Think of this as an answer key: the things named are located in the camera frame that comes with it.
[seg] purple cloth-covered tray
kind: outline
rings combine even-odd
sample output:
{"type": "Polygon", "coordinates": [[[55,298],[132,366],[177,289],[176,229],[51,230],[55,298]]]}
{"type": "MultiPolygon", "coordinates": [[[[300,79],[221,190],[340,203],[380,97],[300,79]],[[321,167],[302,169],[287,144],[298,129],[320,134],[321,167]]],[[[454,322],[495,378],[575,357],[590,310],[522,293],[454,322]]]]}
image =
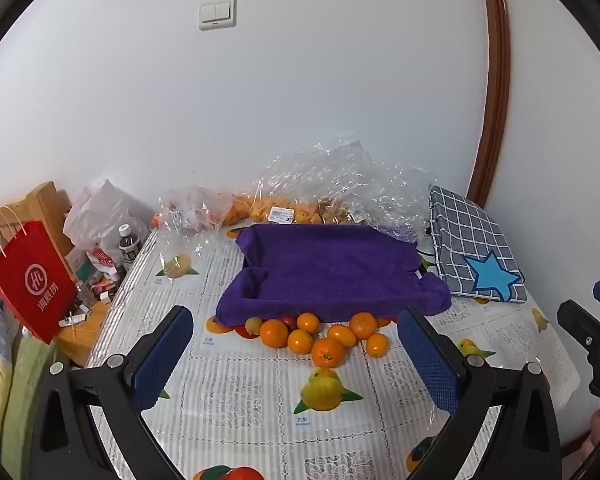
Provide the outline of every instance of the purple cloth-covered tray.
{"type": "Polygon", "coordinates": [[[433,316],[451,306],[439,277],[418,277],[415,245],[368,226],[256,224],[236,241],[244,268],[218,302],[216,317],[225,326],[302,312],[323,322],[358,312],[397,317],[407,306],[433,316]]]}

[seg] silver screw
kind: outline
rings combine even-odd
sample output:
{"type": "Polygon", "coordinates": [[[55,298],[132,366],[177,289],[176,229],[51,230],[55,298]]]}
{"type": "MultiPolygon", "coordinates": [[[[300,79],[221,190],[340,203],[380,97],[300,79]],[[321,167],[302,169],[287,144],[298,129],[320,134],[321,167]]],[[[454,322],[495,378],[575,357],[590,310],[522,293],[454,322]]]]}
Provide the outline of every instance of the silver screw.
{"type": "Polygon", "coordinates": [[[526,369],[529,370],[533,375],[540,375],[542,373],[542,368],[537,363],[529,363],[526,365],[526,369]]]}
{"type": "Polygon", "coordinates": [[[109,368],[118,368],[123,362],[125,362],[125,358],[120,354],[115,354],[107,359],[107,366],[109,368]]]}
{"type": "Polygon", "coordinates": [[[469,354],[466,360],[471,366],[476,368],[480,368],[484,364],[484,359],[478,354],[469,354]]]}
{"type": "Polygon", "coordinates": [[[51,375],[58,375],[63,368],[64,365],[61,362],[55,362],[49,367],[49,371],[51,372],[51,375]]]}

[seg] red shopping bag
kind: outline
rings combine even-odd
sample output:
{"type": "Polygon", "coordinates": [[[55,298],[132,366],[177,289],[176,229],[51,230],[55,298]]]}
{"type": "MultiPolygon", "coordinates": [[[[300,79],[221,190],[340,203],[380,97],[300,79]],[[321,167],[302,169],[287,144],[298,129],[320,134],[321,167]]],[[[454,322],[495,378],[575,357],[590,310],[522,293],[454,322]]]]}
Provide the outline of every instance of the red shopping bag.
{"type": "Polygon", "coordinates": [[[0,248],[0,298],[34,336],[49,344],[75,297],[74,280],[44,224],[26,222],[0,248]]]}

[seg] white circle logo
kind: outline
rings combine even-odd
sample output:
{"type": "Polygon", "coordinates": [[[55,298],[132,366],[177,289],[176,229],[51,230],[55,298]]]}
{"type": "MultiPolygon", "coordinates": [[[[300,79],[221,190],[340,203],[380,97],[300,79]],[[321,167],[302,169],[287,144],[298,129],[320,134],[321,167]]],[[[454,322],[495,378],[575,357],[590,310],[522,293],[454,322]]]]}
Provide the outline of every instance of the white circle logo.
{"type": "Polygon", "coordinates": [[[31,264],[24,273],[24,284],[34,296],[39,296],[46,289],[46,272],[40,264],[31,264]]]}

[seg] checkered pillow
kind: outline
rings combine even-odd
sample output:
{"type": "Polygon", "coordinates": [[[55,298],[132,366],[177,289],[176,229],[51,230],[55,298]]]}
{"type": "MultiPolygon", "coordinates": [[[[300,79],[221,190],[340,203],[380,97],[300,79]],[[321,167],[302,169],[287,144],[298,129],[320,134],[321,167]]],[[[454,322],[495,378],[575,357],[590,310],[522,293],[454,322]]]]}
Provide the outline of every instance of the checkered pillow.
{"type": "Polygon", "coordinates": [[[436,265],[440,278],[449,286],[451,293],[501,301],[502,297],[495,288],[478,290],[476,271],[467,263],[467,260],[484,261],[493,252],[501,269],[520,276],[517,283],[509,285],[509,301],[526,301],[522,273],[500,226],[482,208],[440,186],[431,189],[429,201],[436,265]]]}

